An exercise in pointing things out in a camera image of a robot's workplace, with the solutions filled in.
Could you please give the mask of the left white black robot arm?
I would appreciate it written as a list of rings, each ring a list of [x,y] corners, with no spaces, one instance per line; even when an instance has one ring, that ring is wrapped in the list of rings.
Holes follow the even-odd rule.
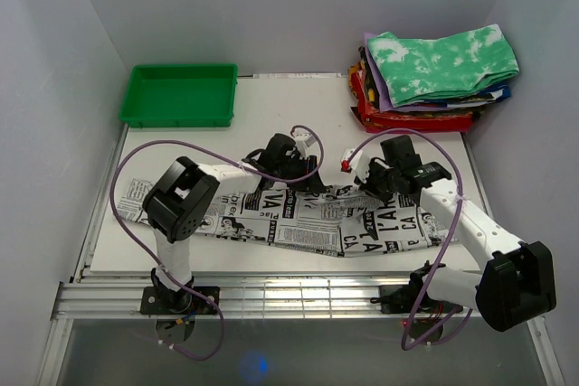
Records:
[[[151,279],[165,308],[178,314],[191,305],[189,287],[194,279],[189,238],[202,227],[214,199],[261,193],[275,183],[295,192],[327,190],[318,173],[318,157],[308,153],[317,142],[312,133],[277,133],[264,148],[250,152],[239,163],[202,165],[181,156],[169,166],[142,204],[161,262]]]

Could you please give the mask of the newspaper print trousers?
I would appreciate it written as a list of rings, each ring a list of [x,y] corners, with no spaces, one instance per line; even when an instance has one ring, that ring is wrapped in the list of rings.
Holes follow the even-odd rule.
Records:
[[[337,258],[440,246],[448,227],[399,194],[381,202],[353,185],[274,189],[213,199],[197,234]]]

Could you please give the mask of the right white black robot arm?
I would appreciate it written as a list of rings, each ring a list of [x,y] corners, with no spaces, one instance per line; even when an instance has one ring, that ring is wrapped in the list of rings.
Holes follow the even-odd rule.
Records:
[[[526,243],[500,227],[462,195],[457,174],[436,162],[423,163],[409,136],[387,139],[381,148],[382,158],[358,153],[342,165],[354,170],[356,184],[370,196],[382,202],[399,196],[430,213],[482,272],[426,264],[383,296],[382,305],[392,313],[429,311],[438,303],[463,306],[499,332],[555,309],[553,257],[544,243]]]

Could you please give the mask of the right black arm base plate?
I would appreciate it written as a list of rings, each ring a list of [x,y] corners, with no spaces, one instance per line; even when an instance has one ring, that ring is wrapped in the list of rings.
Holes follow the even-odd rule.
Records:
[[[378,298],[372,299],[372,302],[381,307],[383,314],[409,314],[419,293],[418,289],[409,284],[403,286],[380,286],[378,291]],[[453,309],[460,313],[464,307],[447,301],[435,300],[425,295],[419,304],[417,312],[419,314],[446,314]]]

